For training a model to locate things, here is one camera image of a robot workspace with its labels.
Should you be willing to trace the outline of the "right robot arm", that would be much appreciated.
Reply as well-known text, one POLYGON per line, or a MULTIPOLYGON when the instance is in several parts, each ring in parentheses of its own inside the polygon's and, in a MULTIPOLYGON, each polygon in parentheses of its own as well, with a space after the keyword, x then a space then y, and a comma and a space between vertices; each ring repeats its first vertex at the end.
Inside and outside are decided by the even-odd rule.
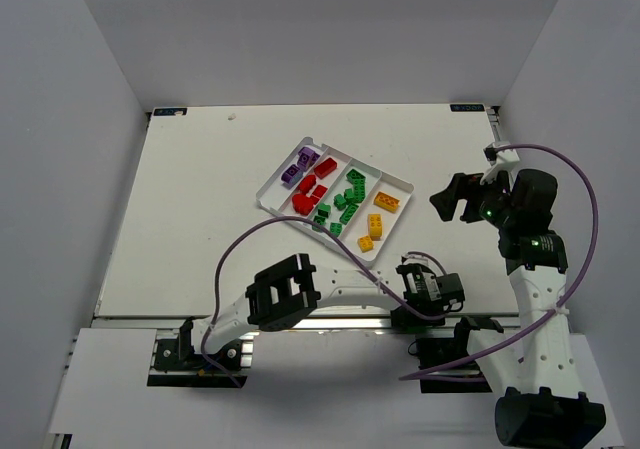
POLYGON ((517 352, 491 319, 457 324, 464 343, 497 397, 494 421, 502 445, 518 448, 584 448, 604 428, 605 407, 589 400, 570 344, 566 295, 568 263, 562 238, 551 228, 558 183, 523 169, 514 180, 499 172, 456 173, 430 201, 444 221, 459 201, 467 223, 484 220, 498 231, 498 248, 516 296, 523 332, 517 352))

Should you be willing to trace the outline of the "green studded lego plate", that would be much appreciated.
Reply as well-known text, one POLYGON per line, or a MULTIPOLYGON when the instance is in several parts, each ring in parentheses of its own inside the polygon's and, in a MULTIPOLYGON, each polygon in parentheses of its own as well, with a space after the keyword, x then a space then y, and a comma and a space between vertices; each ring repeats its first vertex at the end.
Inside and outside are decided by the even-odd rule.
POLYGON ((351 169, 346 174, 346 178, 353 185, 361 185, 366 181, 366 177, 356 169, 351 169))

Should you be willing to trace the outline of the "red curved lego brick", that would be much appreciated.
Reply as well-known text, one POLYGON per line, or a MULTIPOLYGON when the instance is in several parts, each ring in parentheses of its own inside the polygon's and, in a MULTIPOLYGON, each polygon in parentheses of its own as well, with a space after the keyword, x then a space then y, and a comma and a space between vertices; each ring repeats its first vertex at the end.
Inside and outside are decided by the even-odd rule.
POLYGON ((317 178, 314 174, 305 176, 299 183, 297 189, 301 194, 308 194, 316 185, 317 178))

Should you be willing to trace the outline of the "small purple lego brick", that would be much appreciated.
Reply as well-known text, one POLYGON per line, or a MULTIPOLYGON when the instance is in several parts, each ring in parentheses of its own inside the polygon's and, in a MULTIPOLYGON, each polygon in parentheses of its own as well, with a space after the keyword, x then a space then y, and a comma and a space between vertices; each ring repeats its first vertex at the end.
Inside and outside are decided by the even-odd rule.
POLYGON ((307 171, 316 163, 319 157, 320 155, 316 151, 312 157, 298 154, 297 167, 302 171, 307 171))

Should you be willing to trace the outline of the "yellow curved lego brick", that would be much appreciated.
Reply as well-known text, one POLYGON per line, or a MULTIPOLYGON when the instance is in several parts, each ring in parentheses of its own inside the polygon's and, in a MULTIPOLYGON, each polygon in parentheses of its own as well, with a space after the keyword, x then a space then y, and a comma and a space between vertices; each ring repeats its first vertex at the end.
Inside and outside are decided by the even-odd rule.
POLYGON ((383 221, 380 214, 371 213, 367 216, 368 235, 372 240, 380 240, 383 236, 383 221))

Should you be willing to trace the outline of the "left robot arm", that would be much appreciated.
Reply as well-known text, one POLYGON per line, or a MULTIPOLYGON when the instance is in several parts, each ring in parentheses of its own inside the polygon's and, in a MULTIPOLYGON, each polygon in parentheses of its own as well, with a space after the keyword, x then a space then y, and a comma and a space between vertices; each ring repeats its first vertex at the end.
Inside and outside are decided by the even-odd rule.
POLYGON ((405 290, 395 298, 383 291, 382 274, 369 279, 361 270, 318 268, 309 256, 290 256, 257 273, 243 295, 203 319, 187 320, 180 328, 182 355, 214 355, 248 332, 279 332, 293 328, 319 309, 373 307, 392 314, 400 327, 441 325, 446 314, 464 304, 456 273, 435 275, 422 263, 396 267, 405 290))

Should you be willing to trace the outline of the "yellow lego brick from stack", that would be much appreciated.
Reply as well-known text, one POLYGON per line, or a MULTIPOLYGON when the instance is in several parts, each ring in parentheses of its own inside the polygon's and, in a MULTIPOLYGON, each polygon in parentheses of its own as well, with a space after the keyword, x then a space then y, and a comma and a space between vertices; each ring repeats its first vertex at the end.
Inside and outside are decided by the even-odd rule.
POLYGON ((390 213, 395 214, 399 208, 400 208, 400 200, 385 193, 382 191, 379 191, 374 200, 373 203, 375 206, 382 208, 390 213))

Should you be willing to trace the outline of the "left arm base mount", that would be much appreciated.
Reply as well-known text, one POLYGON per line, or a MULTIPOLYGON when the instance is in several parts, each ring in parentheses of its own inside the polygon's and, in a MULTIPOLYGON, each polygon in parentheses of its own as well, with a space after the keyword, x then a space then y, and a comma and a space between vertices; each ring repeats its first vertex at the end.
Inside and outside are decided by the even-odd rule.
POLYGON ((210 358, 197 353, 200 339, 191 336, 193 320, 156 337, 147 377, 148 387, 240 389, 247 381, 251 353, 248 340, 234 339, 210 358))

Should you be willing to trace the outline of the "red round lego brick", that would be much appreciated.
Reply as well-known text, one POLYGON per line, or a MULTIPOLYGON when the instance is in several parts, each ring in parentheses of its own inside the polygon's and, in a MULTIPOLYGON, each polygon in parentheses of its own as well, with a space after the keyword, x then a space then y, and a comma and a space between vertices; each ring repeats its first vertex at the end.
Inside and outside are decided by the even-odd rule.
POLYGON ((291 202, 293 210, 302 216, 308 216, 314 208, 313 200, 302 193, 294 194, 291 202))

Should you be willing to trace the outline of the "small yellow lego brick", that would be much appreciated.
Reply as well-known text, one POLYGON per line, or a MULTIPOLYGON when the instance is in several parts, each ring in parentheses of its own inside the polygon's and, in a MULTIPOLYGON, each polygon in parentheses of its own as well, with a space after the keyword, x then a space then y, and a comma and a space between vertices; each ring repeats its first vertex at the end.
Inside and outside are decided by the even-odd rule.
POLYGON ((374 249, 374 242, 369 236, 362 236, 357 239, 359 249, 363 252, 369 252, 374 249))

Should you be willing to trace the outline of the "purple round lego brick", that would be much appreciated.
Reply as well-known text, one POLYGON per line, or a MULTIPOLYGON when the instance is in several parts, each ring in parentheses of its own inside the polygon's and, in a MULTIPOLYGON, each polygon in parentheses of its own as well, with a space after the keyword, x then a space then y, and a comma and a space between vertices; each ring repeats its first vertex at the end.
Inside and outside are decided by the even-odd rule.
POLYGON ((281 183, 286 189, 292 189, 305 175, 305 169, 297 164, 290 165, 281 175, 281 183))

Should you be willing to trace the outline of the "red wedge lego brick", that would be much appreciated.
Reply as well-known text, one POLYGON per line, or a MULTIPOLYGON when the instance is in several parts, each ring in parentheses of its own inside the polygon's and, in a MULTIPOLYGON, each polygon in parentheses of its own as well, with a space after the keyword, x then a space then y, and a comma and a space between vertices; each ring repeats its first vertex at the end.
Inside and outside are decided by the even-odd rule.
POLYGON ((328 190, 327 187, 325 187, 323 185, 317 185, 314 188, 314 190, 313 190, 313 192, 311 194, 312 200, 315 203, 319 202, 324 197, 324 195, 326 194, 327 190, 328 190))

